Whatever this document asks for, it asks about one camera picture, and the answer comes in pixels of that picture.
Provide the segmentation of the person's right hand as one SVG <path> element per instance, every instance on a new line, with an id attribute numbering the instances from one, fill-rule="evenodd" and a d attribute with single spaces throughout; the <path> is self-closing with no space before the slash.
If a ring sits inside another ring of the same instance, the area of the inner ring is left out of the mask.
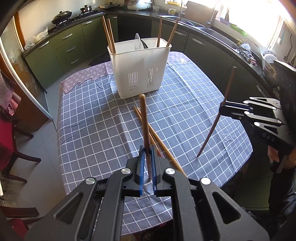
<path id="1" fill-rule="evenodd" d="M 278 150 L 272 148 L 271 146 L 268 147 L 267 155 L 269 157 L 269 161 L 272 164 L 273 162 L 279 162 L 279 155 L 278 155 Z"/>

